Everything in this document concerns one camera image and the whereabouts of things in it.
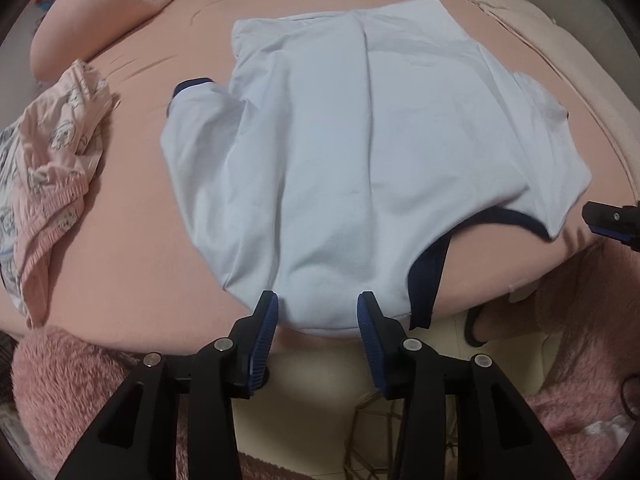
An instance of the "wire basket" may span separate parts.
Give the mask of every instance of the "wire basket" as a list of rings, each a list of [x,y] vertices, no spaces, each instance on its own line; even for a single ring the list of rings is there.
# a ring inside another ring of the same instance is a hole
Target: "wire basket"
[[[346,442],[346,453],[342,469],[346,480],[384,480],[393,469],[396,455],[400,422],[402,421],[402,400],[385,400],[379,392],[362,399],[355,407],[351,429]],[[369,437],[382,436],[384,451],[363,446]],[[456,399],[447,396],[447,443],[445,460],[445,480],[458,478],[458,417]]]
[[[11,382],[11,361],[17,342],[11,336],[0,332],[0,403],[8,402],[14,396]]]

